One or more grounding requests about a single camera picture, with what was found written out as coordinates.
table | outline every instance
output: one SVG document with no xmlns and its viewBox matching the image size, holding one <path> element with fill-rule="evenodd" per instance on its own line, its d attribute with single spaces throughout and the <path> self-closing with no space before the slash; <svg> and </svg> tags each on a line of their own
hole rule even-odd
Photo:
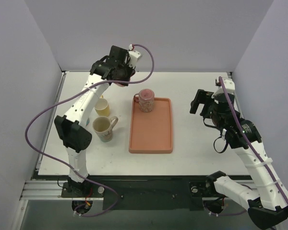
<svg viewBox="0 0 288 230">
<path fill-rule="evenodd" d="M 84 86 L 88 72 L 67 72 L 60 94 L 60 101 L 77 94 Z M 137 72 L 132 81 L 143 79 L 147 72 Z M 119 118 L 113 130 L 113 140 L 103 143 L 92 129 L 97 117 L 93 110 L 87 130 L 93 139 L 86 152 L 86 164 L 90 175 L 209 175 L 223 171 L 228 175 L 249 175 L 240 158 L 228 149 L 219 154 L 214 151 L 213 141 L 219 137 L 217 130 L 203 125 L 199 116 L 190 114 L 190 102 L 198 89 L 214 92 L 215 79 L 227 77 L 226 73 L 155 72 L 141 84 L 128 87 L 111 85 L 104 97 L 109 101 L 111 114 Z M 171 99 L 173 114 L 173 152 L 171 154 L 132 154 L 128 151 L 131 123 L 132 97 L 141 89 L 149 88 L 156 97 Z M 73 101 L 58 106 L 56 115 L 63 115 Z M 216 148 L 224 147 L 218 140 Z M 68 155 L 52 124 L 45 153 L 68 161 Z M 69 168 L 49 159 L 42 158 L 38 175 L 68 175 Z"/>
</svg>

white mug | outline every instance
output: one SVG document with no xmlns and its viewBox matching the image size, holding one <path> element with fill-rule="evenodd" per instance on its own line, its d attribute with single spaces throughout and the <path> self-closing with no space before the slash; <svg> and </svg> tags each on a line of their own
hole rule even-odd
<svg viewBox="0 0 288 230">
<path fill-rule="evenodd" d="M 108 142 L 112 140 L 113 137 L 113 127 L 118 122 L 117 116 L 107 118 L 106 116 L 100 116 L 96 118 L 93 122 L 93 129 L 97 136 L 103 142 Z"/>
</svg>

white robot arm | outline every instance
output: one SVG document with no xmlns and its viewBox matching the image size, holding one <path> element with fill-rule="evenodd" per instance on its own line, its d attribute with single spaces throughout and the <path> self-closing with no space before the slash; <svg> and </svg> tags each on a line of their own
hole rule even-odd
<svg viewBox="0 0 288 230">
<path fill-rule="evenodd" d="M 229 78 L 222 78 L 224 87 L 228 93 L 231 104 L 234 104 L 235 84 Z M 206 187 L 213 194 L 224 194 L 236 203 L 248 210 L 251 220 L 260 229 L 267 229 L 275 226 L 288 217 L 288 191 L 281 183 L 273 166 L 272 159 L 269 158 L 264 150 L 261 136 L 255 125 L 240 117 L 238 111 L 234 111 L 243 133 L 251 142 L 258 156 L 249 148 L 247 142 L 240 133 L 232 111 L 225 97 L 224 89 L 221 87 L 219 79 L 216 79 L 216 86 L 219 86 L 216 92 L 207 92 L 198 90 L 195 99 L 191 102 L 191 114 L 195 114 L 199 104 L 204 104 L 200 115 L 205 119 L 212 119 L 220 135 L 241 158 L 250 176 L 252 177 L 257 191 L 242 186 L 231 180 L 225 173 L 218 171 L 207 177 Z M 273 179 L 267 170 L 271 170 L 275 179 Z M 281 186 L 285 197 L 280 192 L 276 184 Z"/>
<path fill-rule="evenodd" d="M 136 50 L 125 50 L 112 46 L 110 54 L 93 64 L 90 75 L 82 89 L 106 80 L 128 81 L 135 73 L 135 66 L 142 55 Z M 69 164 L 81 176 L 88 177 L 86 168 L 86 148 L 89 146 L 92 135 L 85 129 L 86 122 L 101 94 L 110 86 L 109 83 L 100 84 L 77 98 L 63 117 L 55 118 L 60 139 L 68 152 Z M 69 186 L 78 194 L 86 194 L 84 179 L 77 176 L 70 169 Z"/>
</svg>

pink tray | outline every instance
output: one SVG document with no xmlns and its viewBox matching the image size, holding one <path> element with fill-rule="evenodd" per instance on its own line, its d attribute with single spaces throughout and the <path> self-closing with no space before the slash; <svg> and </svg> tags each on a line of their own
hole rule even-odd
<svg viewBox="0 0 288 230">
<path fill-rule="evenodd" d="M 169 98 L 155 98 L 154 109 L 144 113 L 133 101 L 129 140 L 130 153 L 173 151 L 172 106 Z"/>
</svg>

cup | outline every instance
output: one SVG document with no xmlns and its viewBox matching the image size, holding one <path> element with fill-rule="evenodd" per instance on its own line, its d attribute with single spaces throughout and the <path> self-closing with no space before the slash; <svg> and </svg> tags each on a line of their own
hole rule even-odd
<svg viewBox="0 0 288 230">
<path fill-rule="evenodd" d="M 110 115 L 110 107 L 109 103 L 105 98 L 99 98 L 96 105 L 95 110 L 99 116 L 109 116 Z"/>
<path fill-rule="evenodd" d="M 150 89 L 141 90 L 133 96 L 133 99 L 139 103 L 139 108 L 142 112 L 148 113 L 154 108 L 155 94 Z"/>
<path fill-rule="evenodd" d="M 93 129 L 101 141 L 108 142 L 112 140 L 113 127 L 116 125 L 118 120 L 117 116 L 111 118 L 100 116 L 93 121 Z"/>
</svg>

